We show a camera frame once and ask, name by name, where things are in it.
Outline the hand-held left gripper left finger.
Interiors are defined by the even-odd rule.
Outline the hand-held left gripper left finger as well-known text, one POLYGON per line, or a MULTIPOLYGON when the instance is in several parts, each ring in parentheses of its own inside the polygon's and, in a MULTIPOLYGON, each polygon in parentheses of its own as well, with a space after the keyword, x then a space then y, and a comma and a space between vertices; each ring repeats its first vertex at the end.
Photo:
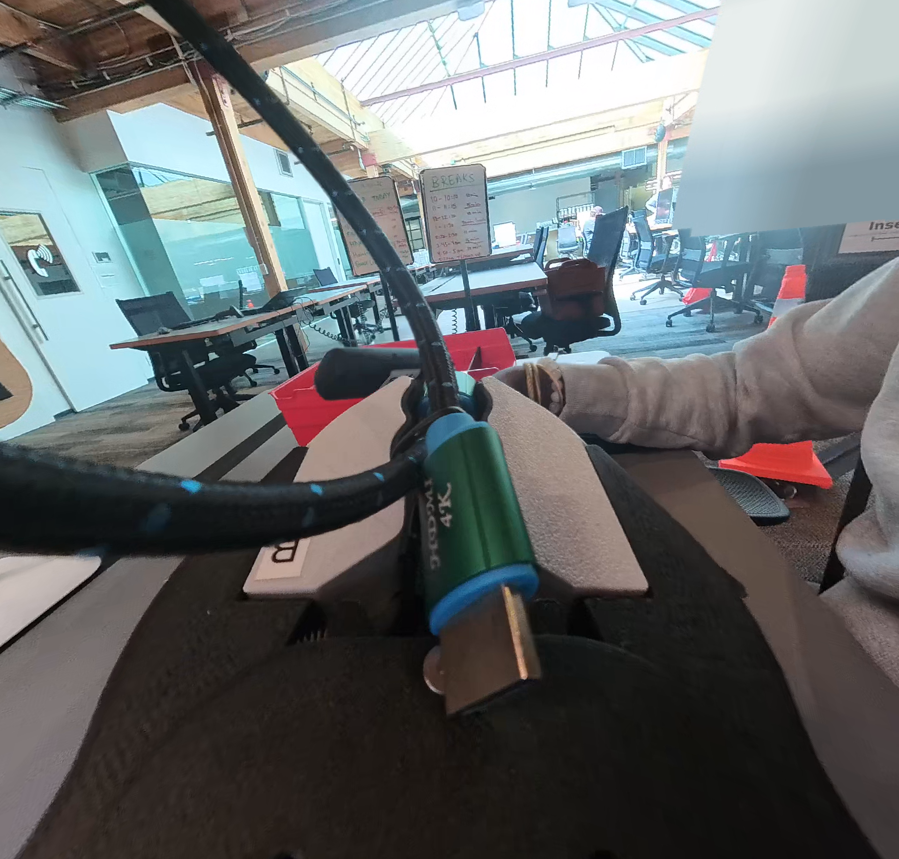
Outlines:
MULTIPOLYGON (((346 409, 308 448, 295 482, 353 476, 385 464, 406 417, 408 375, 346 409)), ((389 601, 400 581, 405 503, 311 538, 260 550, 243 593, 253 598, 298 596, 323 601, 389 601)))

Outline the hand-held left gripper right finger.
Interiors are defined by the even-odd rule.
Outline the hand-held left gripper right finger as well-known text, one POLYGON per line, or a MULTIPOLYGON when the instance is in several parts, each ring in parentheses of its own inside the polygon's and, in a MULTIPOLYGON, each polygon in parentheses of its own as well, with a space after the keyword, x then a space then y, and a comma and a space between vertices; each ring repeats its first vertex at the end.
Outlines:
POLYGON ((564 422, 496 378, 482 381, 538 567, 538 596, 628 598, 646 576, 590 460, 564 422))

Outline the person's right forearm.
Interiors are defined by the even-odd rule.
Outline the person's right forearm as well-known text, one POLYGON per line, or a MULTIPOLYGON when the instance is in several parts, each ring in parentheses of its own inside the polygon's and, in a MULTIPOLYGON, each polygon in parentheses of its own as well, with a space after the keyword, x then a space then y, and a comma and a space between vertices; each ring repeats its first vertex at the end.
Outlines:
POLYGON ((527 394, 577 432, 612 443, 727 459, 757 444, 862 435, 884 379, 897 377, 897 296, 893 259, 728 352, 543 360, 520 370, 527 394))

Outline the red plastic bin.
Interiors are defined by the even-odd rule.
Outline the red plastic bin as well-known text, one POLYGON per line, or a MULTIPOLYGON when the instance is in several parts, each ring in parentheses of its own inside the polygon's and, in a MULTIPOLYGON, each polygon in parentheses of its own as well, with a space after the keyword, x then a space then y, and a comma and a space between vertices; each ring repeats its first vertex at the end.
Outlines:
MULTIPOLYGON (((491 373, 514 365, 515 355, 511 341, 501 328, 486 331, 445 336, 445 343, 458 373, 465 372, 475 381, 491 373)), ((326 426, 376 390, 355 382, 348 374, 348 388, 340 393, 343 399, 329 399, 317 390, 317 372, 320 363, 313 363, 275 387, 272 396, 288 429, 298 445, 306 447, 326 426)))

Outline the wooden office desk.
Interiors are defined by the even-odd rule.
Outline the wooden office desk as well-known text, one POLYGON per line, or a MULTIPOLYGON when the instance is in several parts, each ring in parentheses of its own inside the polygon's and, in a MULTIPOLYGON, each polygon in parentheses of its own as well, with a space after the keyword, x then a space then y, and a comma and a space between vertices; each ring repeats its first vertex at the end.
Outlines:
POLYGON ((533 262, 511 264, 488 270, 453 272, 420 286, 427 303, 436 314, 459 311, 465 320, 458 323, 458 332, 495 327, 494 307, 520 291, 545 290, 547 277, 533 262))
POLYGON ((230 406, 246 400, 246 396, 229 393, 230 380, 219 385, 206 381, 199 372, 199 364, 193 361, 190 354, 190 349, 195 344, 212 352, 214 341, 220 339, 227 341, 233 348, 244 348, 262 336, 274 334, 285 374, 291 378, 310 365, 307 349, 300 342, 301 326, 310 326, 319 315, 334 316, 342 325, 343 340, 350 346, 356 346, 349 308, 360 298, 373 296, 375 287, 374 279, 362 279, 356 283, 303 294, 289 307, 253 316, 231 316, 180 329, 168 328, 162 332, 137 335, 112 343, 110 348, 113 351, 132 349, 148 355, 159 355, 162 372, 167 371, 166 361, 171 359, 172 369, 177 372, 177 380, 174 389, 165 385, 163 391, 188 393, 198 416, 198 426, 208 425, 218 418, 219 413, 226 413, 230 406))

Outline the brown-backed office chair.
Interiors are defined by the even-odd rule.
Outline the brown-backed office chair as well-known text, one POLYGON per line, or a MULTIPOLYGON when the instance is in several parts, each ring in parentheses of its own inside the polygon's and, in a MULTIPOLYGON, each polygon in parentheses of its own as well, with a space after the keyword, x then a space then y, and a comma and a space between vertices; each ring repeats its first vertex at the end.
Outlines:
POLYGON ((573 345, 620 333, 614 273, 629 214, 623 206, 599 216, 585 258, 559 259, 545 266, 539 309, 521 321, 523 336, 543 342, 544 356, 570 354, 573 345))

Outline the black office chair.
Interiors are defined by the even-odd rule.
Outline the black office chair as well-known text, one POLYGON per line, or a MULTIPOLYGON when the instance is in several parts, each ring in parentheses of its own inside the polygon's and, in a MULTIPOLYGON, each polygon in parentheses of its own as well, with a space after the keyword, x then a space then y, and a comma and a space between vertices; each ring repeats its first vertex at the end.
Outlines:
POLYGON ((734 314, 744 311, 754 315, 753 325, 760 326, 762 311, 751 298, 744 296, 744 286, 750 273, 752 236, 749 233, 723 236, 700 236, 687 228, 678 229, 680 258, 677 272, 691 289, 708 290, 706 298, 685 304, 668 315, 666 327, 673 326, 678 316, 691 316, 692 312, 707 309, 707 333, 715 333, 715 312, 730 307, 734 314))
MULTIPOLYGON (((194 325, 184 307, 166 291, 160 295, 118 300, 129 325, 138 336, 165 335, 194 325)), ((186 392, 194 410, 182 417, 179 430, 196 431, 219 412, 229 413, 249 399, 237 393, 233 381, 243 377, 256 386, 252 374, 268 370, 278 375, 276 366, 258 363, 256 357, 234 347, 227 338, 215 339, 212 347, 201 337, 179 343, 166 343, 155 348, 142 348, 152 366, 158 390, 166 393, 186 392)))
POLYGON ((633 225, 637 250, 628 271, 639 273, 641 280, 652 279, 652 281, 646 287, 633 291, 629 300, 639 301, 643 306, 646 305, 650 294, 656 292, 664 294, 667 291, 677 294, 682 299, 687 286, 678 276, 680 253, 674 250, 675 243, 679 242, 678 236, 671 234, 669 230, 653 232, 646 221, 646 213, 635 212, 633 225))

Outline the whiteboard with handwritten list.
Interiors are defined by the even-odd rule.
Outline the whiteboard with handwritten list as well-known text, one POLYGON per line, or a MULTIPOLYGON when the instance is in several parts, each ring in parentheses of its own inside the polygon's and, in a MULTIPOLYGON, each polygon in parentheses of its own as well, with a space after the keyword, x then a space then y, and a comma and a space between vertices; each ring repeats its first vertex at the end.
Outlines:
MULTIPOLYGON (((375 222, 385 232, 403 265, 410 266, 413 263, 413 252, 401 211, 397 186, 393 179, 387 176, 359 178, 350 181, 348 187, 359 197, 375 222)), ((343 213, 337 212, 336 219, 353 276, 378 274, 376 263, 343 213)))
POLYGON ((421 201, 430 261, 436 266, 480 261, 492 254, 486 168, 426 168, 421 201))

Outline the person's torso in grey sweater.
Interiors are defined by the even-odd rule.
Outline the person's torso in grey sweater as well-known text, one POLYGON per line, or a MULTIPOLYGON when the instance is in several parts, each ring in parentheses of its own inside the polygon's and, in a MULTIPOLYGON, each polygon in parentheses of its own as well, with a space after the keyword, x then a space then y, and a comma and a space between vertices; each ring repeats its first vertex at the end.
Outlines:
POLYGON ((844 576, 822 600, 898 685, 898 384, 893 375, 884 379, 871 406, 860 447, 870 499, 837 538, 844 576))

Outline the phone symbol door sign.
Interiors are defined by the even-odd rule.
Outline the phone symbol door sign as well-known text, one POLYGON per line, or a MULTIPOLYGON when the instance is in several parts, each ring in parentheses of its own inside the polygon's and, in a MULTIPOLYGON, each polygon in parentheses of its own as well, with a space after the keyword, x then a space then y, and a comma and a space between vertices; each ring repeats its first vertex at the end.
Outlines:
POLYGON ((3 212, 1 234, 36 296, 81 292, 41 214, 3 212))

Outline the white paper sign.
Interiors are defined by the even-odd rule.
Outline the white paper sign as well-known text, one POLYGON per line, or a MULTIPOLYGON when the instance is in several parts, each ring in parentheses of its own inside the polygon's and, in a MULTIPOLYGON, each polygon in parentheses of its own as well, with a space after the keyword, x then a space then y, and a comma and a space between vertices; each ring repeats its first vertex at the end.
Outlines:
POLYGON ((898 252, 898 220, 853 222, 844 226, 839 255, 898 252))

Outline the wooden support post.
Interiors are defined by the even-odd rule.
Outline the wooden support post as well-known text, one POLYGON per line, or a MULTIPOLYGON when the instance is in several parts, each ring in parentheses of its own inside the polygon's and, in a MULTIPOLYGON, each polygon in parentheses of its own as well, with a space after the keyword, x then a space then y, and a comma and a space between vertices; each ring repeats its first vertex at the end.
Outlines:
POLYGON ((289 195, 259 190, 238 129, 228 83, 204 61, 192 63, 191 69, 266 291, 273 299, 292 288, 305 289, 316 257, 301 202, 289 195))

